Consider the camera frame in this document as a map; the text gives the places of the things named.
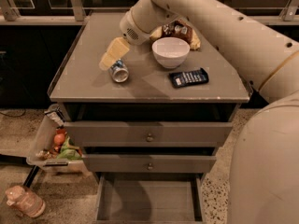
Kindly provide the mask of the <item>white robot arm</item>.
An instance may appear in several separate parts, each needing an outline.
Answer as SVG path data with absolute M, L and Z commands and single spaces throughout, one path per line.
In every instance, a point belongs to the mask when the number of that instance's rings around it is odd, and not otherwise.
M 299 44 L 217 0 L 139 0 L 101 58 L 107 70 L 160 25 L 181 17 L 268 103 L 232 156 L 227 224 L 299 224 Z

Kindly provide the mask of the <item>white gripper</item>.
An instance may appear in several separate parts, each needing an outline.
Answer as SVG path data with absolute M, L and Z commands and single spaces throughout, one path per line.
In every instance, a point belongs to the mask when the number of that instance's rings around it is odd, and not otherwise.
M 130 44 L 139 46 L 150 38 L 149 34 L 146 34 L 137 27 L 131 11 L 127 11 L 122 17 L 120 29 L 125 39 L 123 37 L 116 37 L 111 41 L 99 63 L 99 67 L 102 70 L 108 70 L 117 60 L 123 57 L 130 50 Z

